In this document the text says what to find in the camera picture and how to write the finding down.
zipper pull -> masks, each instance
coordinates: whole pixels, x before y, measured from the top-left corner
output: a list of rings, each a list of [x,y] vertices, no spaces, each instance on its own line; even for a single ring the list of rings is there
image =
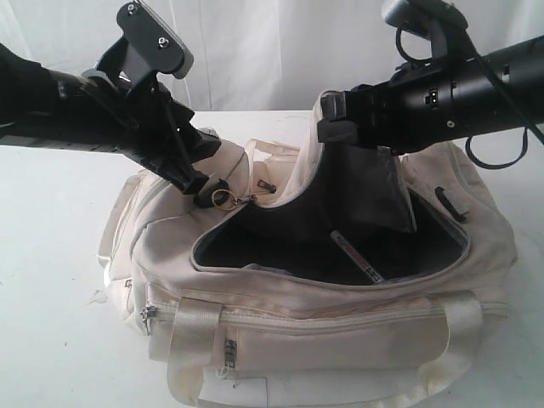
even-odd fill
[[[233,200],[235,206],[241,206],[242,204],[247,204],[248,202],[255,202],[257,197],[254,194],[248,195],[247,197],[236,198]]]
[[[236,346],[234,340],[226,340],[224,342],[224,366],[229,370],[236,368]]]
[[[150,335],[150,318],[156,317],[157,308],[155,306],[146,306],[139,312],[139,315],[142,316],[142,321],[144,322],[145,332]]]
[[[275,192],[278,190],[278,188],[275,185],[268,183],[264,180],[259,180],[257,182],[257,187],[267,190],[270,194],[275,194]]]

cream canvas bag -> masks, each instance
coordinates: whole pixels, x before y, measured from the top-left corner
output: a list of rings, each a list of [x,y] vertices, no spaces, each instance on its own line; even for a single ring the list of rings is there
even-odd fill
[[[201,398],[209,371],[240,385],[244,378],[290,372],[325,388],[323,378],[334,370],[371,377],[411,371],[417,381],[406,388],[397,381],[343,404],[411,406],[462,375],[481,337],[507,317],[501,284],[516,259],[513,231],[474,165],[451,143],[395,162],[399,190],[421,203],[411,211],[416,218],[426,213],[434,228],[428,250],[418,252],[421,262],[405,266],[414,270],[401,279],[339,284],[259,262],[232,267],[215,261],[216,243],[235,241],[228,229],[246,208],[244,197],[255,194],[257,206],[274,208],[309,186],[323,154],[320,115],[317,105],[300,148],[253,140],[244,149],[224,140],[214,157],[195,165],[229,183],[240,199],[233,211],[199,208],[193,197],[146,171],[127,181],[113,208],[99,249],[109,299],[125,323],[149,337],[150,358],[167,362],[169,388],[186,405],[228,405]],[[258,160],[259,151],[268,157]],[[261,180],[275,193],[259,194]],[[441,250],[432,245],[448,255],[436,257]],[[251,251],[246,256],[251,259]],[[261,406],[335,404],[270,395]]]

screw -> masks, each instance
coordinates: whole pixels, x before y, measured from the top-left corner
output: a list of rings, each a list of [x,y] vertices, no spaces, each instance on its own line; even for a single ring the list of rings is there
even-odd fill
[[[127,7],[128,15],[133,15],[138,12],[138,8],[134,4],[129,4]]]
[[[159,48],[166,48],[168,47],[168,45],[170,45],[170,42],[168,41],[167,38],[165,37],[159,38]]]

zipper tab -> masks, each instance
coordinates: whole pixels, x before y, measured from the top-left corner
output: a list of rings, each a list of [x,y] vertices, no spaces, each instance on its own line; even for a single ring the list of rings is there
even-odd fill
[[[234,340],[225,340],[224,342],[224,366],[229,370],[236,368],[236,346]]]
[[[139,315],[142,316],[142,321],[144,322],[145,332],[150,335],[150,318],[156,317],[158,309],[155,306],[146,306],[139,312]]]

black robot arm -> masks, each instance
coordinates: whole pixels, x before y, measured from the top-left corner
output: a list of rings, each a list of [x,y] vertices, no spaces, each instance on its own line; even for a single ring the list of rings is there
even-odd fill
[[[393,0],[384,19],[396,26],[408,59],[393,78],[321,101],[320,141],[395,154],[434,143],[528,128],[544,143],[544,37],[480,57],[462,14],[440,0]],[[400,45],[408,31],[431,41],[433,57],[412,59]]]
[[[196,194],[208,176],[191,163],[212,156],[220,141],[193,128],[194,112],[156,79],[183,78],[193,57],[144,2],[122,6],[117,23],[122,38],[82,77],[0,44],[0,145],[121,153]]]

